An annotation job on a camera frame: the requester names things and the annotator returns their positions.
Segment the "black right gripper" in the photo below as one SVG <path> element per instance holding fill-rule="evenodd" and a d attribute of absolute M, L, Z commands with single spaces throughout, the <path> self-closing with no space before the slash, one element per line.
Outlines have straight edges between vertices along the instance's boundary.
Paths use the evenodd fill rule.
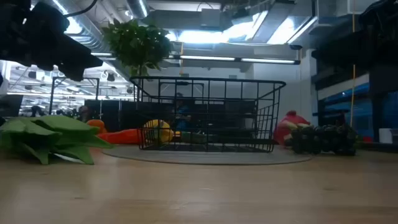
<path fill-rule="evenodd" d="M 331 65 L 398 63 L 398 0 L 378 0 L 359 15 L 359 32 L 329 41 L 312 57 Z"/>

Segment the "black metal stand frame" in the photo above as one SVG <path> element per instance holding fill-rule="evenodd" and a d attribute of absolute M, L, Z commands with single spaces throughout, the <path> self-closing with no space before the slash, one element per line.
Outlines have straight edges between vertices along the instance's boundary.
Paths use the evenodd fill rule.
<path fill-rule="evenodd" d="M 53 99 L 54 99 L 54 94 L 55 94 L 55 89 L 59 86 L 59 84 L 62 84 L 63 81 L 65 81 L 67 77 L 53 77 L 52 78 L 52 85 L 51 85 L 51 92 L 50 92 L 50 105 L 49 105 L 49 114 L 52 114 L 53 111 Z M 98 100 L 99 93 L 100 93 L 100 79 L 99 78 L 90 78 L 90 77 L 84 77 L 84 80 L 94 80 L 96 81 L 95 85 L 95 100 Z"/>

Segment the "person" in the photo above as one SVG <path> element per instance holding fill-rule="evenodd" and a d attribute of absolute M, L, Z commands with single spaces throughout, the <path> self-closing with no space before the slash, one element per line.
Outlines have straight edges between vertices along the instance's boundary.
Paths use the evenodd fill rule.
<path fill-rule="evenodd" d="M 89 107 L 83 105 L 78 109 L 78 117 L 77 120 L 86 123 L 90 120 L 90 109 Z"/>
<path fill-rule="evenodd" d="M 175 113 L 174 126 L 177 131 L 186 131 L 189 128 L 189 123 L 192 118 L 190 108 L 186 104 L 181 93 L 176 93 L 175 96 L 176 102 L 175 109 L 173 110 Z"/>

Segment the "pink dragon fruit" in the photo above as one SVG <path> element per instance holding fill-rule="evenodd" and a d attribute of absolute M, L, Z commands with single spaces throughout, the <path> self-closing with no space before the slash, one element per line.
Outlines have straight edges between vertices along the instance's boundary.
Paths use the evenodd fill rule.
<path fill-rule="evenodd" d="M 293 130 L 309 125 L 311 125 L 309 121 L 298 115 L 295 110 L 290 110 L 281 121 L 277 123 L 273 138 L 279 145 L 285 146 L 285 140 L 291 137 L 291 132 Z"/>

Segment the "green cucumber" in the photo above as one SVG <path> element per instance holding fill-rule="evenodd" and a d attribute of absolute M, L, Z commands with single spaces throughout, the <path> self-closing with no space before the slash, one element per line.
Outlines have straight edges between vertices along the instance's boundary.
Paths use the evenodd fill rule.
<path fill-rule="evenodd" d="M 182 131 L 181 141 L 190 144 L 206 144 L 214 139 L 214 135 L 201 134 L 201 133 L 191 133 Z"/>

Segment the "yellow bell pepper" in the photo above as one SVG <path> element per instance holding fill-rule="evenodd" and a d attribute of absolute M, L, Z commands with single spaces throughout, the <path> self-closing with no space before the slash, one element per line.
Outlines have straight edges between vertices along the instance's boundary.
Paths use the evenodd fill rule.
<path fill-rule="evenodd" d="M 161 119 L 153 119 L 142 127 L 145 142 L 148 144 L 163 144 L 174 138 L 170 125 Z"/>

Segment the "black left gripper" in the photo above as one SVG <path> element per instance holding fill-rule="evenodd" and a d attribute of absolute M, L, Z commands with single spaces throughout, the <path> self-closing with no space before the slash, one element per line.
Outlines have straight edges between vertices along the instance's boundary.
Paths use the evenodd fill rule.
<path fill-rule="evenodd" d="M 0 60 L 42 70 L 58 70 L 67 78 L 80 82 L 87 68 L 100 67 L 103 61 L 88 47 L 64 32 L 68 19 L 56 8 L 31 0 L 0 0 Z"/>

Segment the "long ceiling light bar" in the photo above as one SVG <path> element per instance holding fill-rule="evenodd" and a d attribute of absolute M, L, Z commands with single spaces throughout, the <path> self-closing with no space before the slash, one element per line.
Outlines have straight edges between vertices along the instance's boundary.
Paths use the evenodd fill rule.
<path fill-rule="evenodd" d="M 126 61 L 138 59 L 138 61 L 144 61 L 139 59 L 138 56 L 131 55 L 118 55 L 112 53 L 92 53 L 93 56 L 97 56 L 102 60 L 120 60 Z M 201 56 L 201 55 L 167 55 L 163 57 L 166 60 L 203 60 L 203 61 L 217 61 L 217 62 L 239 62 L 239 63 L 266 63 L 266 64 L 282 64 L 282 65 L 299 65 L 300 60 L 291 59 L 276 59 L 276 58 L 244 58 L 244 57 L 226 57 L 226 56 Z"/>

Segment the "green onion bunch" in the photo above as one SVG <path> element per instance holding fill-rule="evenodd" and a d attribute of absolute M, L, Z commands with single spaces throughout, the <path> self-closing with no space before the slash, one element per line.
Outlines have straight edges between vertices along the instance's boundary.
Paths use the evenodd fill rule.
<path fill-rule="evenodd" d="M 16 117 L 0 126 L 0 151 L 8 156 L 35 159 L 50 164 L 50 156 L 61 155 L 93 165 L 90 148 L 111 149 L 97 136 L 97 127 L 61 115 Z"/>

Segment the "green potted plant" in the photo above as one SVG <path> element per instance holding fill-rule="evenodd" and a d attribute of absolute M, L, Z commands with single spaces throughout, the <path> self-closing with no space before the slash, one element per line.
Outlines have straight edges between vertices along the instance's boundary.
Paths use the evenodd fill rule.
<path fill-rule="evenodd" d="M 136 20 L 115 19 L 103 32 L 113 55 L 132 77 L 147 77 L 149 69 L 159 70 L 159 63 L 172 51 L 169 32 L 155 25 L 141 26 Z"/>

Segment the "orange carrot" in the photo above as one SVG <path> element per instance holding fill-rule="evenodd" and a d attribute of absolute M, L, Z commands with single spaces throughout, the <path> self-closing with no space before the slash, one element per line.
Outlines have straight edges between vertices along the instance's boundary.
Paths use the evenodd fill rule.
<path fill-rule="evenodd" d="M 118 132 L 108 132 L 105 123 L 100 119 L 91 119 L 86 122 L 87 125 L 97 127 L 97 136 L 110 144 L 134 144 L 141 143 L 140 129 L 124 129 Z"/>

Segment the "dark purple grape bunch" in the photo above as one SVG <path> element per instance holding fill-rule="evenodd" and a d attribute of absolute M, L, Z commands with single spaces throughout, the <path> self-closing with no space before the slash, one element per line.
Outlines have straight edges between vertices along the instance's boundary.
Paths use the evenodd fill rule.
<path fill-rule="evenodd" d="M 297 154 L 332 152 L 339 156 L 355 156 L 358 134 L 347 124 L 299 126 L 284 139 L 287 147 Z"/>

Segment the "round grey mat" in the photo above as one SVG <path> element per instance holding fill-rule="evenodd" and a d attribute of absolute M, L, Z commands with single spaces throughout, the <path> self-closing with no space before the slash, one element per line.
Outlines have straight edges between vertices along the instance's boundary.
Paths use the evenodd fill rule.
<path fill-rule="evenodd" d="M 103 149 L 102 153 L 123 159 L 168 164 L 215 166 L 263 166 L 307 162 L 311 155 L 295 154 L 286 149 L 266 152 L 203 152 L 203 151 L 150 151 L 135 145 L 118 145 Z"/>

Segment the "dark monitor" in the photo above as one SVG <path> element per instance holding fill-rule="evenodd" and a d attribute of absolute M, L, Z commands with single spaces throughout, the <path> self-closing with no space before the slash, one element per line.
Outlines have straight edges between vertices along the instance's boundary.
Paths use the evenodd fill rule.
<path fill-rule="evenodd" d="M 0 117 L 18 116 L 22 99 L 22 95 L 0 95 Z"/>

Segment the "black partition wall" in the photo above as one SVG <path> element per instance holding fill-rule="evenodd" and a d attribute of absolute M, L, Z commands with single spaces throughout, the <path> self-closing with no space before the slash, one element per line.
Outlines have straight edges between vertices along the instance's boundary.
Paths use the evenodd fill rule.
<path fill-rule="evenodd" d="M 108 132 L 137 128 L 140 122 L 136 103 L 122 100 L 85 100 L 90 116 L 104 122 Z"/>

